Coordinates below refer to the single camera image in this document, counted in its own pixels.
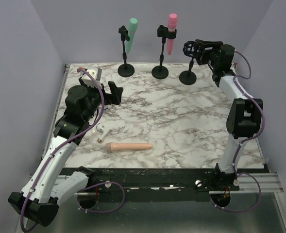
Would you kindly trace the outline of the black shock-mount microphone stand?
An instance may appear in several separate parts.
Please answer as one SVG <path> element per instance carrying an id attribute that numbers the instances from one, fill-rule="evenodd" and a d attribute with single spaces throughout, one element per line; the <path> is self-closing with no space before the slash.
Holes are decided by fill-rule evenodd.
<path id="1" fill-rule="evenodd" d="M 195 41 L 187 41 L 183 47 L 183 53 L 186 57 L 190 57 L 191 60 L 188 65 L 188 70 L 180 73 L 179 80 L 185 85 L 192 85 L 196 82 L 197 76 L 192 72 L 194 66 L 194 60 L 198 59 L 200 55 L 199 45 Z"/>

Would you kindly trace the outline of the pink microphone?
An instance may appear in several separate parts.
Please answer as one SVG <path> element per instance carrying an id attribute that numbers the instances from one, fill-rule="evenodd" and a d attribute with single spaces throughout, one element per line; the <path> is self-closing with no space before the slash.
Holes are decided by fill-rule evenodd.
<path id="1" fill-rule="evenodd" d="M 173 50 L 173 40 L 176 37 L 176 27 L 177 27 L 178 17 L 177 14 L 171 13 L 168 17 L 168 44 L 167 44 L 167 52 L 168 55 L 171 55 Z"/>

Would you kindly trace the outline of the beige microphone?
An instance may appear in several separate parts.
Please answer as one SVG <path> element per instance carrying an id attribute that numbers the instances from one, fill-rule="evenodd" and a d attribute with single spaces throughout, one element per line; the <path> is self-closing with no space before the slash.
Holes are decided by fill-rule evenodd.
<path id="1" fill-rule="evenodd" d="M 153 145 L 150 143 L 115 143 L 110 142 L 105 145 L 108 152 L 116 151 L 140 151 L 140 150 L 150 150 Z"/>

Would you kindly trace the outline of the black clip microphone stand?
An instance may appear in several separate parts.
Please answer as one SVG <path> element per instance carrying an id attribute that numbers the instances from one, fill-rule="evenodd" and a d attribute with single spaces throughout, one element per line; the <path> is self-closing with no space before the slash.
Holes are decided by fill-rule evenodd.
<path id="1" fill-rule="evenodd" d="M 168 76 L 168 69 L 163 66 L 165 43 L 169 37 L 168 27 L 165 27 L 164 25 L 160 25 L 157 29 L 157 37 L 162 38 L 162 48 L 161 48 L 161 54 L 159 57 L 159 65 L 155 66 L 152 69 L 151 74 L 154 78 L 162 80 Z"/>

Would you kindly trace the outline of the green microphone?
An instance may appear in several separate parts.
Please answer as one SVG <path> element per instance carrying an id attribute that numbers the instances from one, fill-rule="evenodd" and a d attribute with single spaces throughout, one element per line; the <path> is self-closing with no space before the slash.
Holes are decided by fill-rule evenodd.
<path id="1" fill-rule="evenodd" d="M 125 47 L 126 53 L 130 53 L 130 51 L 131 51 L 135 32 L 137 30 L 137 26 L 138 26 L 138 20 L 136 18 L 131 18 L 129 21 L 129 25 L 128 25 L 128 36 L 129 36 L 130 40 L 127 41 L 127 43 L 126 43 L 126 47 Z"/>

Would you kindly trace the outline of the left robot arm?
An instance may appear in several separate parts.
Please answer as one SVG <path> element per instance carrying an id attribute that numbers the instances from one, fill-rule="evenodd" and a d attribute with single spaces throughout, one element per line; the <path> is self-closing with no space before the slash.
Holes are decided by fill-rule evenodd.
<path id="1" fill-rule="evenodd" d="M 55 182 L 70 155 L 80 144 L 87 131 L 96 124 L 89 124 L 99 106 L 119 105 L 123 93 L 122 87 L 114 82 L 108 83 L 111 92 L 105 93 L 102 84 L 95 87 L 84 83 L 71 87 L 65 99 L 66 110 L 56 122 L 53 137 L 48 150 L 34 175 L 20 192 L 13 192 L 8 202 L 20 214 L 20 226 L 27 218 L 43 227 L 49 226 L 55 219 L 59 207 L 74 193 L 83 190 L 91 191 L 95 186 L 92 171 L 80 167 L 62 183 Z"/>

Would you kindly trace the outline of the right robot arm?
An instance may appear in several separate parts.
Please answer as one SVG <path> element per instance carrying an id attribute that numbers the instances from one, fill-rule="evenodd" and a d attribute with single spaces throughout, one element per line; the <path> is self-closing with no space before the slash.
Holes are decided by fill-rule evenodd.
<path id="1" fill-rule="evenodd" d="M 237 164 L 245 146 L 262 132 L 265 124 L 262 116 L 263 101 L 251 96 L 239 83 L 239 76 L 232 70 L 236 53 L 233 46 L 221 41 L 195 40 L 197 63 L 210 67 L 214 83 L 232 101 L 226 121 L 228 141 L 211 177 L 211 186 L 216 190 L 222 190 L 228 182 L 236 179 Z"/>

